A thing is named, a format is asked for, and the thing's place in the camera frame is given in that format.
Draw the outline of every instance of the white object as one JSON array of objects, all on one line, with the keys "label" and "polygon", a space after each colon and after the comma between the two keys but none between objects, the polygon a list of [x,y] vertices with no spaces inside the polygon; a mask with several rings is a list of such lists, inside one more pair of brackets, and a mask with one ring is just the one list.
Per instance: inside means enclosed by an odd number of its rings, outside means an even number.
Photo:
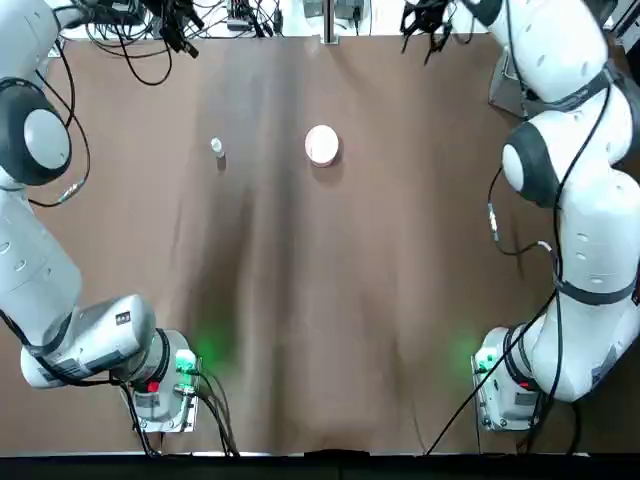
[{"label": "white object", "polygon": [[43,0],[2,0],[0,79],[30,78],[40,62],[47,58],[57,36],[55,17]]},{"label": "white object", "polygon": [[307,133],[304,148],[316,167],[328,167],[338,155],[340,141],[336,132],[327,125],[313,127]]},{"label": "white object", "polygon": [[213,153],[215,153],[218,159],[222,160],[225,158],[225,153],[222,149],[222,142],[218,137],[214,137],[213,140],[211,140],[211,150],[213,150]]},{"label": "white object", "polygon": [[[506,1],[496,20],[487,25],[503,47],[510,46]],[[600,29],[581,1],[508,1],[513,50],[524,82],[546,102],[572,95],[580,98],[573,110],[546,111],[525,124],[527,128],[512,133],[502,159],[511,186],[523,195],[533,188],[541,198],[546,195],[544,203],[553,204],[560,180],[604,108],[560,198],[562,280],[582,293],[560,292],[563,355],[555,398],[573,402],[599,383],[640,332],[640,310],[630,290],[640,260],[640,187],[611,168],[640,135],[630,107],[631,100],[637,103],[631,95],[637,94],[612,85],[605,106],[606,89],[586,88],[602,72],[608,53]],[[470,0],[469,10],[477,3]],[[476,384],[523,328],[509,332],[498,327],[487,334],[472,358]],[[532,386],[549,393],[557,362],[554,299],[511,350],[509,368],[501,363],[480,389],[483,424],[492,430],[528,429],[538,397]]]},{"label": "white object", "polygon": [[49,170],[60,168],[69,158],[69,134],[60,117],[48,110],[34,110],[27,116],[24,141],[33,159]]},{"label": "white object", "polygon": [[[66,0],[55,6],[71,5]],[[80,11],[69,8],[61,10],[56,21],[44,0],[2,0],[0,79],[31,78],[57,38],[58,22],[64,28],[80,17]],[[35,110],[27,117],[24,139],[32,157],[49,169],[60,167],[69,156],[67,132],[50,112]],[[185,401],[173,391],[175,353],[188,350],[187,341],[177,332],[166,332],[168,341],[163,342],[151,306],[139,295],[78,308],[80,271],[33,214],[25,185],[4,168],[0,168],[0,185],[4,187],[0,189],[0,310],[23,342],[24,378],[36,388],[62,386],[40,362],[74,381],[105,370],[143,386],[158,378],[151,408],[136,403],[136,412],[151,430],[174,431],[171,418],[191,418],[197,402],[197,398]],[[195,383],[189,377],[182,376],[181,382]]]}]

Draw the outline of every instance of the cable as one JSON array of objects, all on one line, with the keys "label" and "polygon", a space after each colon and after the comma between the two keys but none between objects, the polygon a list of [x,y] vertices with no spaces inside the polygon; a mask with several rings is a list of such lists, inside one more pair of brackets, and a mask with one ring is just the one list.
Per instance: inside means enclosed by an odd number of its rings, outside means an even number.
[{"label": "cable", "polygon": [[[67,70],[67,73],[69,75],[69,82],[71,84],[72,82],[71,79],[73,78],[73,75],[71,74],[71,70]],[[87,180],[89,180],[89,174],[91,173],[91,148],[89,147],[89,140],[87,139],[87,134],[84,131],[84,127],[82,126],[82,123],[80,123],[80,120],[78,120],[78,117],[76,116],[75,112],[73,112],[72,114],[72,110],[69,104],[64,100],[64,98],[62,98],[62,96],[49,84],[49,82],[47,82],[47,80],[37,70],[36,70],[36,75],[42,81],[42,83],[44,83],[44,85],[46,85],[47,88],[51,90],[51,93],[53,93],[53,95],[60,101],[60,103],[62,103],[62,105],[69,111],[69,115],[70,116],[73,115],[71,116],[71,118],[75,120],[76,125],[78,126],[78,130],[80,130],[80,135],[82,135],[82,141],[84,142],[85,151],[87,153],[87,160],[86,160],[87,166],[85,169],[84,176],[82,177],[82,180],[80,182],[73,183],[69,188],[67,188],[62,193],[62,195],[60,196],[60,198],[58,198],[58,200],[52,203],[44,203],[38,200],[29,199],[29,203],[31,203],[32,205],[36,205],[42,208],[52,208],[52,207],[58,207],[62,205],[64,202],[66,202],[67,200],[70,200],[71,198],[76,196],[78,192],[80,192],[84,184],[87,183]]]},{"label": "cable", "polygon": [[459,35],[454,35],[453,38],[455,39],[456,42],[458,42],[460,45],[469,45],[471,43],[471,40],[473,40],[473,30],[476,26],[476,17],[471,17],[471,32],[469,32],[469,36],[467,37],[466,40],[461,40]]},{"label": "cable", "polygon": [[476,423],[476,445],[478,447],[478,455],[482,455],[482,447],[480,446],[480,419],[478,418],[478,395],[473,396],[473,416]]},{"label": "cable", "polygon": [[129,388],[122,381],[116,382],[116,385],[120,387],[122,392],[124,392],[125,394],[127,406],[129,407],[129,415],[131,416],[131,420],[133,421],[133,429],[138,434],[138,438],[140,438],[140,443],[142,444],[142,449],[144,450],[145,455],[151,458],[162,456],[159,452],[151,447],[151,445],[149,444],[149,437],[147,437],[146,432],[142,430],[142,427],[140,427],[140,420],[138,419],[138,414],[136,413],[136,409],[133,404],[133,396],[131,395]]},{"label": "cable", "polygon": [[507,347],[507,349],[502,353],[502,356],[500,356],[500,358],[498,359],[498,361],[496,362],[496,364],[487,372],[487,374],[485,375],[485,377],[478,382],[478,385],[476,385],[476,387],[473,389],[473,391],[471,392],[471,394],[466,398],[466,400],[464,402],[462,402],[462,404],[458,407],[458,409],[455,411],[455,413],[451,416],[451,418],[449,419],[449,421],[446,423],[446,425],[444,426],[444,428],[442,429],[442,431],[440,432],[440,434],[438,435],[438,437],[435,439],[435,441],[433,442],[433,444],[431,445],[431,447],[429,447],[429,449],[427,450],[426,455],[430,455],[433,450],[438,446],[438,444],[440,443],[440,440],[442,440],[442,437],[445,436],[445,434],[447,433],[447,431],[449,430],[449,428],[451,427],[451,425],[453,425],[453,422],[455,422],[456,418],[458,418],[458,415],[460,415],[460,413],[464,410],[464,408],[468,405],[468,403],[474,399],[474,397],[477,395],[477,393],[480,391],[480,389],[484,386],[484,384],[487,382],[487,380],[489,380],[489,378],[491,377],[491,375],[498,369],[498,367],[500,366],[500,364],[504,361],[505,357],[511,353],[511,350],[513,350],[513,348],[518,344],[518,342],[520,341],[520,339],[522,337],[524,337],[524,335],[529,331],[529,329],[533,326],[533,324],[535,323],[535,321],[538,319],[538,317],[540,317],[549,307],[549,305],[551,304],[551,301],[553,300],[554,296],[555,296],[555,290],[553,291],[553,293],[549,296],[549,298],[547,299],[547,301],[544,303],[544,305],[542,305],[542,307],[540,308],[540,310],[538,310],[538,312],[536,312],[536,314],[533,316],[533,318],[531,320],[529,320],[529,322],[527,322],[527,324],[524,326],[524,328],[522,329],[522,331],[518,334],[518,336],[511,342],[511,344]]},{"label": "cable", "polygon": [[523,253],[527,253],[529,250],[534,249],[535,247],[543,247],[549,253],[552,253],[551,246],[547,242],[544,242],[542,240],[538,240],[537,242],[530,243],[526,247],[520,248],[520,249],[514,250],[514,251],[505,250],[502,247],[502,245],[500,244],[500,230],[498,228],[498,218],[496,216],[495,208],[493,207],[492,198],[493,198],[493,189],[496,186],[496,181],[498,180],[498,177],[500,176],[501,173],[502,173],[502,165],[500,165],[500,167],[498,168],[498,171],[496,172],[496,174],[493,177],[493,180],[491,180],[491,184],[489,185],[489,192],[487,193],[487,207],[489,209],[489,223],[491,225],[491,231],[493,232],[493,241],[494,241],[494,243],[496,245],[496,248],[500,251],[500,253],[502,253],[503,255],[506,255],[508,257],[518,257],[518,256],[522,255]]},{"label": "cable", "polygon": [[[89,32],[88,25],[85,25],[84,28],[85,28],[85,32],[87,33],[87,37],[89,37],[89,40],[91,40],[91,42],[100,50],[102,50],[105,53],[108,53],[109,55],[113,55],[114,57],[125,58],[124,54],[109,50],[110,48],[122,48],[120,45],[106,45],[104,43],[101,43],[91,34],[91,32]],[[149,53],[141,53],[141,54],[134,54],[134,55],[129,53],[128,55],[130,59],[140,59],[140,58],[155,57],[156,55],[164,55],[165,53],[167,53],[166,50],[160,50],[158,52],[149,52]]]},{"label": "cable", "polygon": [[231,453],[233,452],[237,452],[237,447],[236,447],[236,441],[235,441],[235,436],[233,434],[233,429],[231,428],[231,413],[229,410],[229,401],[227,399],[227,394],[224,391],[224,388],[222,387],[222,383],[220,383],[220,380],[218,379],[218,377],[216,377],[214,374],[212,374],[211,372],[207,372],[216,382],[218,388],[220,389],[220,392],[222,394],[222,399],[223,401],[221,401],[218,396],[215,394],[215,390],[213,389],[213,386],[211,385],[211,382],[209,382],[209,379],[207,378],[206,375],[204,375],[201,372],[195,372],[195,375],[199,376],[200,378],[202,378],[205,383],[207,384],[207,387],[209,388],[209,391],[211,392],[211,398],[213,398],[213,404],[212,407],[215,408],[215,410],[221,410],[222,411],[222,416],[224,418],[224,423],[219,421],[219,416],[216,417],[216,421],[218,421],[218,430],[220,432],[220,441],[222,442],[223,447],[227,447],[225,449],[225,452],[229,451]]},{"label": "cable", "polygon": [[162,77],[160,80],[156,82],[149,82],[141,78],[140,75],[138,75],[138,72],[136,72],[136,69],[133,67],[133,64],[131,63],[131,57],[129,57],[129,53],[127,52],[127,47],[124,45],[122,35],[120,35],[120,32],[117,32],[117,34],[118,34],[118,40],[120,40],[120,46],[122,47],[122,53],[124,54],[124,59],[127,61],[129,70],[131,70],[131,73],[133,74],[133,76],[136,77],[136,80],[138,80],[143,85],[147,85],[149,87],[157,87],[158,85],[162,85],[164,82],[167,81],[167,78],[169,78],[169,75],[171,75],[171,70],[173,69],[173,58],[171,56],[171,48],[166,42],[164,45],[166,47],[167,55],[169,56],[169,67],[167,68],[167,73],[165,73],[164,77]]},{"label": "cable", "polygon": [[64,126],[68,130],[73,118],[76,115],[76,84],[75,84],[75,81],[73,80],[73,74],[71,73],[71,67],[69,66],[69,61],[67,60],[67,56],[64,53],[64,50],[62,49],[62,44],[58,39],[56,39],[56,47],[58,48],[58,52],[60,53],[60,58],[62,58],[62,63],[64,63],[64,68],[67,71],[67,77],[69,78],[69,90],[71,91],[71,106],[69,107],[69,118],[67,118],[67,121],[64,123]]},{"label": "cable", "polygon": [[[556,277],[558,279],[559,282],[562,281],[562,275],[563,275],[563,261],[562,261],[562,248],[560,246],[560,226],[559,226],[559,218],[558,218],[558,212],[560,210],[560,199],[562,197],[562,192],[564,191],[564,187],[567,183],[567,179],[569,178],[569,175],[571,175],[571,172],[573,171],[573,169],[575,168],[576,164],[578,163],[578,160],[580,159],[580,157],[582,156],[582,154],[584,153],[585,149],[587,148],[587,146],[589,145],[589,143],[591,142],[593,135],[595,134],[596,130],[598,129],[598,127],[600,126],[600,123],[602,122],[602,119],[604,117],[604,114],[606,113],[607,110],[607,106],[609,104],[609,99],[611,97],[611,83],[609,83],[607,85],[607,90],[606,90],[606,94],[605,94],[605,99],[604,99],[604,103],[602,104],[602,109],[600,110],[600,113],[598,114],[598,117],[595,121],[595,123],[593,124],[593,127],[591,127],[591,130],[589,131],[589,134],[587,135],[587,138],[585,139],[585,141],[583,142],[582,146],[580,147],[580,149],[578,150],[578,152],[576,153],[575,157],[573,158],[573,160],[571,161],[571,163],[569,164],[569,168],[567,169],[567,172],[565,173],[564,177],[562,178],[562,181],[560,182],[560,186],[558,188],[558,191],[556,192],[556,198],[554,200],[554,204],[553,204],[553,236],[554,236],[554,240],[556,242],[556,245],[558,246],[557,250],[557,255],[556,255]],[[560,296],[558,294],[557,300],[557,321],[558,321],[558,368],[556,369],[556,376],[554,377],[554,381],[553,381],[553,385],[551,386],[551,390],[549,390],[549,396],[548,396],[548,400],[547,402],[545,402],[544,407],[542,408],[542,411],[540,413],[540,419],[538,420],[538,423],[529,431],[529,435],[527,438],[527,452],[529,452],[531,450],[531,448],[533,447],[533,444],[535,442],[536,437],[538,436],[539,432],[542,430],[542,427],[544,426],[544,423],[547,420],[547,417],[549,416],[549,412],[551,411],[551,408],[553,406],[553,401],[554,401],[554,397],[555,397],[555,393],[556,390],[558,388],[558,383],[560,381],[560,365],[562,363],[562,312],[561,312],[561,308],[560,308]]]},{"label": "cable", "polygon": [[513,44],[513,26],[511,23],[511,2],[510,0],[505,0],[507,7],[507,33],[509,37],[509,50],[511,52],[511,61],[513,62],[513,69],[516,72],[516,77],[518,79],[518,84],[520,85],[520,107],[522,108],[522,116],[526,120],[529,120],[529,113],[527,112],[527,108],[525,106],[524,100],[526,98],[526,88],[524,86],[524,82],[522,81],[522,76],[520,75],[520,69],[518,68],[518,62],[516,62],[516,51]]}]

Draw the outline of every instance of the wire bundle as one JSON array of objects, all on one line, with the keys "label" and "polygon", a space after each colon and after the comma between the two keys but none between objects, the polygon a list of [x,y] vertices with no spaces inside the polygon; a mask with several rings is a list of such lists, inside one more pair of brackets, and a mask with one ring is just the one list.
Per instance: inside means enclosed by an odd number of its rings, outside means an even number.
[{"label": "wire bundle", "polygon": [[218,424],[218,433],[220,434],[220,443],[222,444],[222,450],[225,456],[234,456],[239,457],[240,452],[236,446],[236,440],[233,435],[233,429],[231,428],[231,412],[229,411],[229,401],[227,399],[227,394],[222,387],[222,383],[218,380],[218,377],[213,375],[211,372],[207,372],[208,375],[213,378],[216,386],[220,390],[221,397],[216,394],[211,382],[202,372],[197,372],[196,375],[204,380],[207,388],[209,389],[208,393],[203,393],[201,391],[198,392],[198,397],[200,400],[204,402],[207,406],[213,418],[216,420]]}]

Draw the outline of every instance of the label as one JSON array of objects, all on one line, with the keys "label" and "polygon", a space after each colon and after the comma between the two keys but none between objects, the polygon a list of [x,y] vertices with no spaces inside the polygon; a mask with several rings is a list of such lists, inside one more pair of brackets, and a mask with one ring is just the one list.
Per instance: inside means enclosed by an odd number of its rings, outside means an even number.
[{"label": "label", "polygon": [[160,406],[160,395],[157,393],[135,394],[136,407],[153,408]]},{"label": "label", "polygon": [[521,407],[532,407],[536,404],[537,393],[516,393],[516,405]]},{"label": "label", "polygon": [[116,325],[124,325],[131,321],[131,312],[122,312],[116,315]]},{"label": "label", "polygon": [[[67,360],[63,360],[62,362],[52,365],[52,368],[59,372],[62,375],[71,378],[82,378],[84,377],[84,370],[80,367],[78,362],[76,362],[73,358],[69,358]],[[44,368],[38,368],[40,374],[44,377],[47,382],[52,382],[56,380],[53,375],[47,372]]]}]

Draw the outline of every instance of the black cable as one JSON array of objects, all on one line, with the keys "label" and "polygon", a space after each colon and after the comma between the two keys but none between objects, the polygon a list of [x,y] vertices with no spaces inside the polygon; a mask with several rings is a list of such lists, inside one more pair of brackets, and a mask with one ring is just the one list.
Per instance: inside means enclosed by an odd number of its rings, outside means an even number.
[{"label": "black cable", "polygon": [[547,301],[544,303],[544,305],[542,305],[542,307],[540,308],[540,310],[538,310],[538,312],[536,312],[536,314],[533,316],[533,318],[531,320],[529,320],[529,322],[527,322],[527,324],[524,326],[524,328],[522,329],[522,331],[518,334],[518,336],[511,342],[511,344],[507,347],[507,349],[502,353],[502,356],[498,359],[498,361],[496,362],[496,364],[487,372],[487,374],[485,375],[485,377],[478,382],[478,385],[476,385],[476,387],[473,389],[473,391],[471,392],[471,394],[466,398],[466,400],[464,402],[462,402],[462,404],[458,407],[458,409],[455,411],[455,413],[451,416],[451,418],[449,419],[449,421],[447,422],[447,424],[444,426],[444,428],[442,429],[442,431],[440,432],[440,434],[438,435],[438,437],[435,439],[435,441],[433,442],[433,444],[431,445],[431,447],[429,447],[429,449],[427,450],[426,455],[430,455],[433,450],[436,448],[436,446],[438,446],[438,444],[440,443],[440,440],[442,440],[442,437],[445,436],[445,434],[447,433],[447,431],[449,430],[449,428],[451,427],[451,425],[453,425],[453,422],[455,422],[456,418],[458,418],[458,415],[460,415],[460,413],[464,410],[464,408],[469,404],[469,402],[471,400],[474,399],[474,397],[477,395],[477,393],[480,391],[480,389],[484,386],[484,384],[489,380],[489,378],[491,378],[491,375],[498,369],[498,367],[500,366],[500,364],[504,361],[505,357],[511,353],[511,350],[513,350],[513,348],[518,344],[518,342],[520,341],[520,339],[522,337],[524,337],[524,335],[529,331],[529,329],[533,326],[533,324],[535,323],[535,321],[538,319],[538,317],[540,317],[549,307],[549,305],[551,304],[551,301],[553,300],[554,296],[555,296],[555,290],[554,292],[549,296],[549,298],[547,299]]},{"label": "black cable", "polygon": [[524,82],[522,80],[522,76],[520,75],[520,68],[518,67],[518,62],[516,61],[516,52],[513,44],[513,26],[511,23],[511,3],[510,0],[505,0],[507,7],[507,33],[509,37],[509,51],[511,53],[511,61],[513,62],[513,69],[516,72],[516,77],[518,78],[518,84],[520,85],[520,106],[522,108],[522,116],[525,120],[529,120],[529,114],[527,112],[527,108],[524,104],[524,99],[526,96],[526,88],[524,86]]},{"label": "black cable", "polygon": [[567,455],[574,455],[578,451],[578,446],[582,440],[582,415],[577,401],[571,404],[571,409],[573,410],[574,426],[573,437],[571,439],[571,445],[567,450]]},{"label": "black cable", "polygon": [[549,390],[549,395],[547,396],[547,401],[542,406],[542,410],[540,411],[540,418],[538,422],[529,429],[529,433],[527,434],[526,440],[526,450],[525,453],[531,453],[533,449],[533,444],[542,431],[544,424],[549,417],[549,413],[553,408],[553,403],[555,401],[554,397],[556,394],[556,390],[558,389],[558,384],[560,383],[560,373],[562,372],[562,357],[564,350],[564,340],[562,338],[562,313],[560,308],[560,292],[556,291],[556,323],[558,326],[558,360],[556,362],[556,373],[553,378],[553,384],[551,385],[551,390]]},{"label": "black cable", "polygon": [[[18,337],[18,340],[20,340],[20,343],[22,345],[24,345],[25,347],[29,347],[29,346],[33,347],[33,345],[31,344],[31,342],[29,342],[29,339],[24,334],[22,329],[18,326],[18,324],[16,324],[13,321],[13,319],[9,317],[9,315],[7,315],[3,310],[0,310],[0,318],[2,318],[3,322],[5,323],[7,328],[11,331],[11,333],[13,333],[16,337]],[[64,373],[61,373],[58,370],[56,370],[52,365],[50,365],[46,360],[44,360],[44,358],[37,357],[37,356],[34,356],[34,358],[49,375],[51,375],[53,378],[55,378],[59,382],[62,382],[65,385],[72,385],[74,387],[94,387],[97,385],[108,385],[112,383],[111,379],[109,380],[76,380],[75,378],[69,377],[68,375],[65,375]]]},{"label": "black cable", "polygon": [[60,40],[56,39],[56,47],[58,48],[58,52],[60,52],[60,58],[62,58],[62,63],[64,63],[64,68],[67,71],[67,78],[69,79],[69,90],[71,91],[71,106],[69,107],[69,118],[64,123],[64,126],[69,129],[73,118],[76,115],[76,83],[73,80],[73,74],[71,73],[71,67],[69,66],[69,61],[67,60],[67,55],[64,53],[62,49],[62,44]]},{"label": "black cable", "polygon": [[493,177],[493,180],[491,180],[491,184],[489,185],[489,192],[487,193],[487,205],[489,207],[489,219],[491,220],[492,217],[495,221],[495,225],[492,224],[491,228],[493,230],[493,240],[494,243],[496,245],[496,248],[500,251],[500,253],[502,253],[503,255],[507,255],[508,257],[518,257],[520,255],[522,255],[523,253],[527,253],[529,250],[534,249],[535,247],[540,246],[539,242],[533,242],[530,243],[529,245],[527,245],[524,248],[520,248],[518,250],[514,250],[514,251],[509,251],[509,250],[505,250],[504,247],[502,247],[502,245],[500,244],[500,235],[499,235],[499,231],[498,231],[498,220],[496,217],[496,213],[495,213],[495,209],[493,208],[493,189],[496,186],[496,182],[498,180],[498,177],[500,177],[500,174],[502,173],[502,164],[500,165],[500,167],[498,168],[498,171],[496,172],[496,174]]},{"label": "black cable", "polygon": [[[89,40],[91,40],[91,42],[98,47],[100,50],[102,50],[105,53],[108,53],[109,55],[113,55],[114,57],[121,57],[121,58],[125,58],[124,54],[120,53],[120,52],[114,52],[112,50],[109,50],[110,48],[122,48],[119,45],[106,45],[104,43],[101,43],[99,40],[97,40],[92,34],[91,32],[89,32],[89,27],[87,25],[85,25],[85,32],[87,33],[87,36],[89,37]],[[150,57],[155,57],[157,55],[164,55],[166,54],[167,51],[166,50],[160,50],[158,52],[149,52],[149,53],[141,53],[141,54],[128,54],[129,58],[131,59],[140,59],[140,58],[150,58]]]},{"label": "black cable", "polygon": [[133,404],[133,396],[131,395],[129,388],[122,381],[116,382],[116,385],[118,385],[125,394],[127,407],[129,408],[129,415],[131,416],[131,420],[133,421],[133,429],[135,430],[135,432],[138,435],[138,438],[140,439],[140,443],[142,444],[142,449],[144,450],[145,455],[151,458],[157,458],[162,456],[159,452],[157,452],[151,447],[151,444],[149,443],[149,437],[147,437],[146,432],[142,430],[142,427],[140,426],[140,421],[138,420],[138,414],[136,413],[136,409]]},{"label": "black cable", "polygon": [[473,416],[476,423],[476,445],[478,447],[478,455],[482,455],[482,447],[480,445],[480,419],[478,417],[478,395],[473,397]]},{"label": "black cable", "polygon": [[[602,109],[600,110],[598,118],[596,119],[595,123],[593,124],[593,127],[591,127],[591,130],[589,131],[589,134],[587,135],[587,138],[583,142],[582,146],[580,147],[580,149],[576,153],[575,157],[573,158],[573,160],[569,164],[569,168],[567,169],[567,172],[565,173],[564,177],[562,178],[562,181],[560,182],[560,186],[558,187],[558,191],[556,192],[556,198],[555,198],[554,204],[553,204],[553,236],[554,236],[554,240],[555,240],[556,245],[557,245],[555,268],[556,268],[556,277],[557,277],[559,282],[562,281],[562,275],[563,275],[562,248],[560,246],[560,225],[559,225],[559,218],[558,218],[558,212],[560,210],[560,199],[562,197],[562,192],[564,191],[564,187],[566,185],[567,179],[569,178],[569,175],[571,175],[571,172],[573,171],[573,169],[575,168],[576,164],[578,163],[578,160],[580,159],[580,157],[584,153],[585,149],[587,148],[587,146],[591,142],[591,140],[593,138],[593,135],[595,134],[596,130],[600,126],[600,123],[602,122],[604,114],[606,113],[606,110],[607,110],[607,106],[609,104],[610,97],[611,97],[611,83],[609,83],[607,85],[607,90],[606,90],[606,94],[605,94],[604,103],[602,105]],[[549,412],[551,411],[551,408],[553,407],[553,401],[554,401],[556,390],[558,388],[558,383],[560,381],[560,367],[559,367],[559,365],[562,363],[562,313],[561,313],[561,308],[560,308],[560,296],[559,296],[559,294],[558,294],[558,297],[556,299],[556,302],[557,302],[557,309],[558,309],[557,310],[557,312],[558,312],[557,313],[557,316],[558,316],[558,368],[556,369],[556,376],[554,377],[554,381],[553,381],[553,385],[551,387],[551,390],[549,390],[549,396],[548,396],[547,402],[545,403],[545,405],[542,408],[542,411],[540,413],[540,419],[538,420],[538,423],[529,431],[529,435],[528,435],[528,439],[527,439],[527,452],[529,452],[531,450],[531,448],[533,448],[533,444],[535,442],[535,439],[538,436],[539,432],[542,430],[542,427],[544,426],[544,424],[545,424],[545,422],[547,420],[547,417],[549,416]]]},{"label": "black cable", "polygon": [[457,34],[454,35],[453,38],[460,45],[469,45],[471,43],[471,40],[473,40],[473,29],[475,28],[475,26],[476,26],[476,17],[471,17],[471,32],[469,32],[469,36],[467,37],[467,39],[461,40],[460,36]]},{"label": "black cable", "polygon": [[[67,73],[69,74],[69,79],[73,78],[73,75],[71,74],[71,70],[68,70]],[[60,103],[62,103],[62,105],[69,111],[69,114],[71,115],[71,107],[64,100],[64,98],[62,98],[62,96],[49,84],[49,82],[47,82],[47,80],[37,70],[36,70],[36,75],[42,81],[42,83],[44,83],[44,85],[46,85],[47,88],[51,90],[51,93],[53,93],[53,95],[60,101]],[[62,205],[64,202],[66,202],[67,200],[70,200],[71,198],[76,196],[78,192],[80,192],[84,184],[87,183],[87,180],[89,180],[89,174],[91,173],[91,148],[89,147],[89,140],[87,138],[86,132],[84,131],[84,127],[82,126],[82,123],[80,123],[80,120],[78,120],[78,117],[76,116],[75,112],[73,113],[73,116],[71,118],[76,122],[76,125],[78,126],[78,130],[80,130],[80,135],[82,135],[82,141],[84,142],[85,151],[87,153],[87,160],[86,160],[87,166],[85,169],[84,176],[79,183],[74,183],[55,202],[44,203],[38,200],[29,199],[29,203],[31,203],[32,205],[36,205],[42,208],[58,207]]]},{"label": "black cable", "polygon": [[213,403],[211,403],[211,400],[209,400],[209,398],[206,397],[205,395],[198,395],[198,397],[207,406],[207,408],[209,409],[209,411],[211,412],[211,414],[213,415],[213,417],[215,418],[218,424],[218,431],[220,433],[220,441],[222,443],[222,448],[229,451],[231,455],[233,455],[234,457],[239,457],[240,452],[238,452],[238,449],[235,447],[235,443],[233,443],[232,440],[229,438],[228,432],[226,432],[225,429],[222,428],[222,420],[220,419],[220,414],[218,413],[218,409],[216,408],[216,406]]},{"label": "black cable", "polygon": [[136,80],[138,80],[143,85],[147,85],[149,87],[157,87],[158,85],[162,85],[164,82],[167,81],[167,78],[169,78],[169,75],[171,75],[171,70],[173,69],[173,58],[171,56],[171,48],[169,47],[169,44],[165,42],[166,52],[167,52],[167,55],[169,56],[169,67],[167,68],[167,73],[165,73],[164,77],[162,77],[160,80],[156,82],[149,82],[141,78],[140,75],[138,75],[138,72],[136,72],[136,69],[133,67],[133,63],[131,63],[131,57],[127,52],[127,47],[124,45],[122,35],[120,35],[120,32],[117,32],[117,34],[118,34],[118,40],[120,40],[120,46],[122,47],[122,53],[124,54],[124,59],[127,61],[129,70],[131,70],[131,73],[136,78]]}]

